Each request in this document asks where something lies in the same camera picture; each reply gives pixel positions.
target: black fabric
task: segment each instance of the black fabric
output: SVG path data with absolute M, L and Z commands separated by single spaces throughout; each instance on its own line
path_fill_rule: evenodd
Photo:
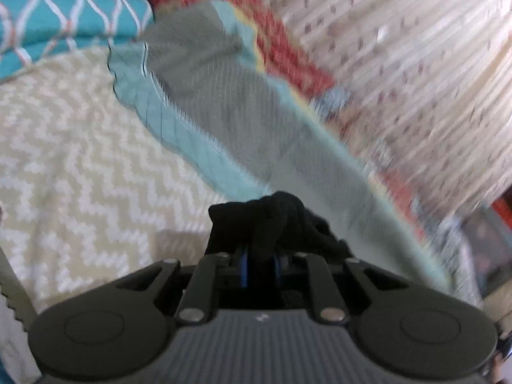
M 205 254 L 234 254 L 240 247 L 248 247 L 248 286 L 254 304 L 261 305 L 264 300 L 272 306 L 272 299 L 280 300 L 277 293 L 272 297 L 275 254 L 315 253 L 328 263 L 341 263 L 352 256 L 347 243 L 332 235 L 327 222 L 290 193 L 213 205 L 208 213 L 213 228 Z

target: zigzag pattern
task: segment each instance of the zigzag pattern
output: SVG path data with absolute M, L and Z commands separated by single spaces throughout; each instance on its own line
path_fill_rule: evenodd
M 0 241 L 38 311 L 165 257 L 197 261 L 224 201 L 117 102 L 107 52 L 2 85 Z

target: small logo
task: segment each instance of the small logo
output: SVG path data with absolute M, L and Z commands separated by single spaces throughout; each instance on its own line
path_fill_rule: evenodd
M 266 313 L 262 313 L 258 316 L 255 316 L 254 319 L 256 319 L 258 322 L 268 322 L 270 320 L 270 316 Z

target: light blue cloth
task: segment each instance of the light blue cloth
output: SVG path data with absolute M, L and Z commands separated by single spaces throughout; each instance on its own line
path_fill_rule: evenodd
M 47 55 L 125 43 L 152 21 L 146 0 L 0 0 L 0 79 Z
M 330 88 L 313 98 L 309 105 L 316 111 L 322 121 L 330 116 L 336 116 L 340 108 L 344 107 L 350 99 L 350 94 L 340 85 Z

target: cream striped fabric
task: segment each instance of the cream striped fabric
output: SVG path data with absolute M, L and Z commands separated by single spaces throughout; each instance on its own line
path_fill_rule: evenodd
M 431 209 L 467 213 L 512 183 L 512 0 L 266 1 Z

